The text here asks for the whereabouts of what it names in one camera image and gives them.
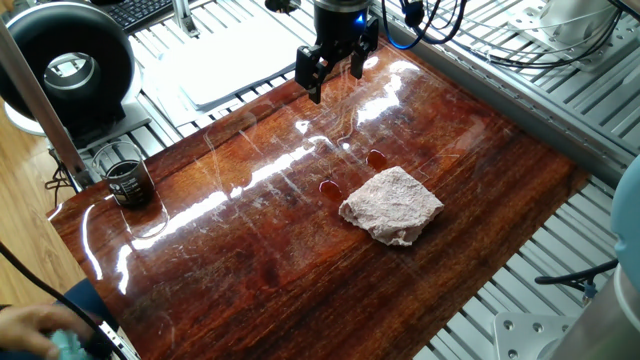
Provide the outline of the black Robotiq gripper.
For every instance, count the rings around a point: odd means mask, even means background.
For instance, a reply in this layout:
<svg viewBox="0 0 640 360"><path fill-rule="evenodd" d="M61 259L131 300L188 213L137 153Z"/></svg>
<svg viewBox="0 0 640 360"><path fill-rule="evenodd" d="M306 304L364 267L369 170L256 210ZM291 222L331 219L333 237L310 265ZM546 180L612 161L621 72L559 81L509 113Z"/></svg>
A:
<svg viewBox="0 0 640 360"><path fill-rule="evenodd" d="M370 0L314 1L316 45L297 49L295 81L315 104L321 102L321 86L331 70L321 63L321 54L350 54L354 50L350 73L356 79L362 77L364 62L377 49L379 38L378 19L367 21L370 4Z"/></svg>

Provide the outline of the person's bare hand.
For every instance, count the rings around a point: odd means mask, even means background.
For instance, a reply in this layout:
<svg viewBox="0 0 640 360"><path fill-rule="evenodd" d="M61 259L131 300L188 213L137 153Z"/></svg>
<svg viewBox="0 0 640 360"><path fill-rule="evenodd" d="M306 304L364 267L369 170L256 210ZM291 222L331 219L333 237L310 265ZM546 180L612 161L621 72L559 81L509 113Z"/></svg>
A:
<svg viewBox="0 0 640 360"><path fill-rule="evenodd" d="M77 314L59 305L9 306L1 310L1 349L26 351L42 359L58 359L60 350L45 332L69 330L89 340L94 330Z"/></svg>

